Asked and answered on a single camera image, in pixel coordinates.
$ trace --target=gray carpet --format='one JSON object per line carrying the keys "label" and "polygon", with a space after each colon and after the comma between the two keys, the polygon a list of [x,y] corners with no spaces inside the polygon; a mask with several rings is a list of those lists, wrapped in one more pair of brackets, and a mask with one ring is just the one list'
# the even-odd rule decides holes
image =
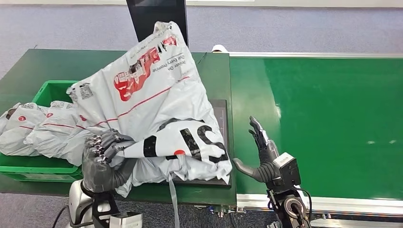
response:
{"label": "gray carpet", "polygon": [[[191,51],[403,53],[402,9],[188,7]],[[126,6],[0,5],[0,78],[28,48],[127,50],[137,43]],[[67,198],[0,194],[0,228],[49,228]],[[170,204],[118,202],[144,213],[144,227],[173,227]],[[229,228],[230,218],[180,206],[182,227]],[[235,215],[263,228],[267,212]],[[66,224],[62,216],[60,225]]]}

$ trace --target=robotic arm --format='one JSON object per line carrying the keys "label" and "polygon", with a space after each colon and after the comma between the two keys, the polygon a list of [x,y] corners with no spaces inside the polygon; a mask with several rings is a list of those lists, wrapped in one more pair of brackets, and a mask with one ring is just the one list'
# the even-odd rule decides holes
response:
{"label": "robotic arm", "polygon": [[311,211],[307,216],[307,208],[298,192],[302,189],[295,187],[301,184],[297,160],[288,153],[279,156],[276,144],[269,139],[257,119],[253,116],[249,119],[254,129],[249,132],[258,146],[260,166],[251,168],[234,158],[235,166],[240,172],[266,184],[270,199],[268,207],[275,211],[279,219],[270,228],[310,228]]}
{"label": "robotic arm", "polygon": [[[250,125],[254,129],[249,132],[258,147],[260,166],[248,167],[237,158],[233,161],[240,172],[266,184],[270,199],[268,207],[275,211],[279,220],[270,228],[311,228],[311,211],[307,216],[307,208],[298,192],[302,189],[296,187],[301,183],[297,160],[288,153],[279,155],[274,141],[268,138],[261,124],[252,116]],[[68,228],[142,227],[142,214],[120,213],[113,196],[113,190],[129,179],[136,159],[123,160],[117,170],[109,165],[119,151],[134,143],[131,137],[116,130],[86,140],[82,165],[84,179],[73,182],[69,205],[64,207],[70,213]]]}
{"label": "robotic arm", "polygon": [[85,143],[84,178],[73,182],[70,187],[69,205],[65,207],[70,213],[67,227],[141,228],[142,214],[120,213],[113,196],[114,189],[129,180],[137,159],[124,159],[118,169],[109,165],[112,158],[133,145],[134,140],[111,129],[86,139]]}

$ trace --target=red stripe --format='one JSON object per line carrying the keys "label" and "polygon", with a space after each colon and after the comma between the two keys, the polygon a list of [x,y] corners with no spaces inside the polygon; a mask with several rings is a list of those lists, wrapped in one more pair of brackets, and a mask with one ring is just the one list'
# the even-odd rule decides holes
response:
{"label": "red stripe", "polygon": [[186,76],[186,77],[184,77],[184,78],[181,78],[181,79],[178,80],[178,82],[180,82],[180,81],[182,81],[182,80],[185,80],[185,79],[187,79],[187,78],[190,78],[190,77],[189,77],[189,76]]}
{"label": "red stripe", "polygon": [[[186,76],[186,77],[184,77],[184,78],[179,79],[177,82],[180,82],[180,81],[185,80],[185,79],[188,79],[188,78],[190,78],[190,77],[189,77],[189,76]],[[162,93],[164,93],[164,92],[170,90],[171,88],[172,88],[172,86],[171,86],[171,87],[168,87],[168,88],[166,88],[166,89],[164,89],[163,91],[160,91],[160,92],[154,94],[153,96],[151,96],[151,97],[149,97],[149,98],[147,98],[147,99],[145,99],[145,100],[143,100],[143,101],[140,101],[139,103],[135,104],[129,111],[127,111],[127,112],[125,112],[125,113],[122,113],[122,114],[118,115],[117,117],[119,118],[119,117],[121,117],[122,115],[128,114],[128,113],[131,112],[133,109],[135,109],[137,106],[139,106],[139,105],[141,105],[141,104],[143,104],[143,103],[145,103],[145,102],[147,102],[147,101],[153,99],[154,97],[156,97],[156,96],[158,96],[158,95],[160,95],[160,94],[162,94]],[[109,121],[114,121],[114,120],[118,120],[118,119],[117,119],[117,118],[113,118],[113,119],[109,119],[109,120],[106,120],[106,121],[101,121],[101,122],[95,124],[93,127],[98,126],[98,125],[103,124],[103,123],[107,123],[107,122],[109,122]]]}
{"label": "red stripe", "polygon": [[128,113],[131,112],[133,109],[135,109],[137,106],[143,104],[144,102],[147,102],[147,101],[153,99],[154,97],[156,97],[156,96],[158,96],[158,95],[160,95],[160,94],[162,94],[162,93],[164,93],[164,92],[170,90],[171,88],[172,88],[172,86],[169,87],[169,88],[164,89],[163,91],[161,91],[161,92],[159,92],[159,93],[157,93],[157,94],[154,94],[153,96],[151,96],[151,97],[149,97],[149,98],[147,98],[147,99],[145,99],[145,100],[143,100],[143,101],[140,101],[140,102],[137,103],[135,106],[133,106],[129,111],[127,111],[127,112],[125,112],[125,113],[122,113],[122,114],[118,115],[117,117],[121,117],[122,115],[128,114]]}
{"label": "red stripe", "polygon": [[74,128],[74,127],[72,127],[72,126],[69,126],[69,125],[63,125],[63,124],[55,124],[55,123],[45,123],[45,124],[42,124],[42,126],[45,126],[45,125],[53,125],[53,126],[59,126],[59,127],[69,127],[69,128]]}
{"label": "red stripe", "polygon": [[26,127],[26,126],[20,126],[20,127],[27,128],[27,129],[31,129],[31,130],[34,130],[32,127]]}

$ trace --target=green bin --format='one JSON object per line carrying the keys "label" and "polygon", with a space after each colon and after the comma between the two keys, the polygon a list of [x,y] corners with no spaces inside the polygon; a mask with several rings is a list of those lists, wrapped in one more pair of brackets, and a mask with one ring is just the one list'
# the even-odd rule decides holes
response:
{"label": "green bin", "polygon": [[[46,81],[32,102],[49,107],[52,101],[71,102],[66,94],[76,81]],[[6,156],[0,153],[0,173],[18,181],[73,182],[82,178],[81,169],[64,159],[45,156]]]}

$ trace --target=plastic mailer bag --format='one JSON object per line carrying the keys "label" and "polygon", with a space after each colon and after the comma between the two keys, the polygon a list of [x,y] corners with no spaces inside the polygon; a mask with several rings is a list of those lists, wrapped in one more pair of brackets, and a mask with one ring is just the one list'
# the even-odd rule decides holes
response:
{"label": "plastic mailer bag", "polygon": [[89,131],[80,126],[75,104],[53,101],[44,120],[35,126],[24,143],[49,158],[63,158],[81,165],[84,140]]}
{"label": "plastic mailer bag", "polygon": [[0,152],[5,155],[37,156],[25,138],[46,117],[47,108],[35,103],[16,104],[0,117]]}
{"label": "plastic mailer bag", "polygon": [[[67,94],[87,130],[114,128],[137,142],[111,163],[139,158],[133,185],[161,182],[171,173],[229,181],[232,166],[213,108],[174,22],[157,22],[152,35]],[[117,192],[129,190],[125,185]]]}

